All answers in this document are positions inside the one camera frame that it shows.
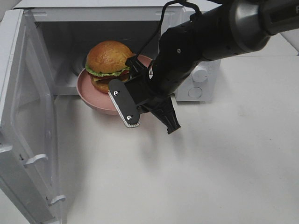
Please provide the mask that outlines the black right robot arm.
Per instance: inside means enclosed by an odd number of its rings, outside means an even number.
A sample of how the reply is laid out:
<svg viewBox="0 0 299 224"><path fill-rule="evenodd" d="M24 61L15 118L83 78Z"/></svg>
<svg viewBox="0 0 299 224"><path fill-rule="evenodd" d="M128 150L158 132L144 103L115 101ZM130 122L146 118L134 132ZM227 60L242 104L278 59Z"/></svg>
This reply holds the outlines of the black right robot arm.
<svg viewBox="0 0 299 224"><path fill-rule="evenodd" d="M162 34L150 66L140 66L135 57L127 61L134 75L122 85L118 106L127 127L138 126L140 114L150 112L174 132L180 125L170 95L200 62L259 51L271 36L299 26L296 0L220 0L205 13L188 1L181 4L195 12Z"/></svg>

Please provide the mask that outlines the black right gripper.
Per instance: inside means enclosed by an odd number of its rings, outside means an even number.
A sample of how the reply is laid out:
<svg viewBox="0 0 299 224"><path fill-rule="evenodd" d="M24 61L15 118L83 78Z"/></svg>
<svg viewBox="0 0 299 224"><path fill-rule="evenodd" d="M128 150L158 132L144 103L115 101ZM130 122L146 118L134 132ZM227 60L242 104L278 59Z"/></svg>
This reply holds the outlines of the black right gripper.
<svg viewBox="0 0 299 224"><path fill-rule="evenodd" d="M154 60L147 67L137 56L132 56L125 64L129 67L129 80L125 82L125 86L138 112L151 111L167 127L168 134L178 130L181 126L170 95L190 75L199 61Z"/></svg>

